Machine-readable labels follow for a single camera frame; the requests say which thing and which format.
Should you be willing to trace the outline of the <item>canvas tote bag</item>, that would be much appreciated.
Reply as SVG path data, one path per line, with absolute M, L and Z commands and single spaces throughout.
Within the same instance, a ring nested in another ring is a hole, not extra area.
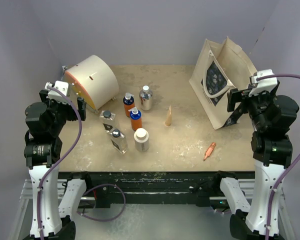
M 237 123 L 242 113 L 237 103 L 234 111 L 227 111 L 227 93 L 246 89 L 256 72 L 248 55 L 228 37 L 222 43 L 204 41 L 189 83 L 213 129 Z

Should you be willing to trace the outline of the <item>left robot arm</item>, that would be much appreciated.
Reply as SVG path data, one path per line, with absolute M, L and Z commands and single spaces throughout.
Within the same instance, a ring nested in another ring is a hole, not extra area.
M 40 102 L 29 105 L 25 113 L 28 130 L 24 136 L 24 157 L 32 184 L 32 223 L 28 240 L 73 240 L 76 234 L 72 210 L 81 196 L 93 191 L 87 179 L 75 180 L 72 190 L 64 200 L 65 208 L 59 207 L 58 174 L 62 141 L 59 134 L 68 121 L 81 124 L 86 119 L 86 103 L 77 97 L 77 104 L 53 87 L 41 90 Z

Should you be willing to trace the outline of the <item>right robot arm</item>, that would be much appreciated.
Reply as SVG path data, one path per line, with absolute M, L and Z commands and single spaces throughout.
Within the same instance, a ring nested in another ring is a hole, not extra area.
M 276 91 L 249 95 L 250 90 L 232 89 L 227 94 L 227 111 L 235 105 L 247 113 L 254 127 L 251 149 L 255 160 L 255 180 L 251 203 L 239 181 L 223 177 L 212 183 L 218 196 L 225 196 L 231 210 L 230 234 L 237 240 L 280 240 L 278 227 L 279 192 L 284 173 L 291 165 L 293 146 L 287 135 L 297 118 L 298 104 Z

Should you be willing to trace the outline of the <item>white bottle wooden cap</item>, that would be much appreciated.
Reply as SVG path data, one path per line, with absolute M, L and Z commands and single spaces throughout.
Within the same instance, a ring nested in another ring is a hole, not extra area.
M 144 128 L 138 128 L 134 133 L 135 147 L 140 152 L 146 152 L 149 147 L 149 133 Z

